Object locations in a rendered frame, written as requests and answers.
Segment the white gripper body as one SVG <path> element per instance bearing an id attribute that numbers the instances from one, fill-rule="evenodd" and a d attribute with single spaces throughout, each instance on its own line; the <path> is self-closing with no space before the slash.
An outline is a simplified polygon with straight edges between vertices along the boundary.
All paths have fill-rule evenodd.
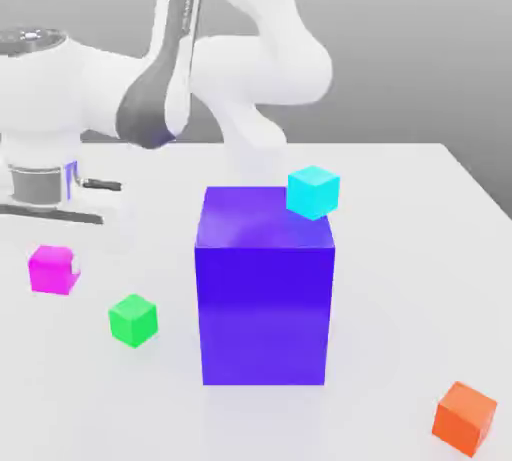
<path id="1" fill-rule="evenodd" d="M 103 219 L 101 225 L 0 213 L 0 250 L 28 250 L 39 245 L 103 250 L 115 245 L 120 209 L 105 206 L 95 212 Z"/>

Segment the small magenta cube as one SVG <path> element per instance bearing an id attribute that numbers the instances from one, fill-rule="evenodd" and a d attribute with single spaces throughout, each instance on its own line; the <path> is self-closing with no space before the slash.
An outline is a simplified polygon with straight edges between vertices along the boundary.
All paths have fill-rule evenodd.
<path id="1" fill-rule="evenodd" d="M 64 246 L 40 245 L 28 260 L 34 292 L 69 295 L 81 272 L 71 273 L 71 252 Z"/>

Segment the small green cube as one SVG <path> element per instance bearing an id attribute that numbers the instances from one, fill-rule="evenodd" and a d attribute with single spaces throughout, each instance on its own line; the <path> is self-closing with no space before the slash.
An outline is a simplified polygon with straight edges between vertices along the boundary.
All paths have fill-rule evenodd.
<path id="1" fill-rule="evenodd" d="M 138 294 L 128 295 L 112 306 L 108 318 L 112 336 L 132 348 L 158 332 L 156 305 Z"/>

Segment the small cyan cube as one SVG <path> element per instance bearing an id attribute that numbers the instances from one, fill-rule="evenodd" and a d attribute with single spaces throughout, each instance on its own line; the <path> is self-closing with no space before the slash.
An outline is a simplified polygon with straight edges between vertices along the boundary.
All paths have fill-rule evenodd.
<path id="1" fill-rule="evenodd" d="M 315 221 L 339 205 L 340 176 L 318 166 L 308 166 L 288 175 L 286 208 Z"/>

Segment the small orange cube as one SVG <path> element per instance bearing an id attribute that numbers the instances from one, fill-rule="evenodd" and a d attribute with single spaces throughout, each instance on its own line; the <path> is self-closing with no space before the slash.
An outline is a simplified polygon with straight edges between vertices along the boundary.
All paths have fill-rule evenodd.
<path id="1" fill-rule="evenodd" d="M 432 434 L 473 457 L 486 439 L 497 402 L 460 382 L 454 382 L 438 402 Z"/>

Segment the large purple box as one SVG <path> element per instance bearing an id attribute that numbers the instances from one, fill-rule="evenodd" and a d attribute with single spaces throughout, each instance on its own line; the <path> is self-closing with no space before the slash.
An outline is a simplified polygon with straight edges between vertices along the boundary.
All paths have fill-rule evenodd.
<path id="1" fill-rule="evenodd" d="M 206 385 L 325 381 L 335 243 L 282 187 L 206 189 L 194 246 Z"/>

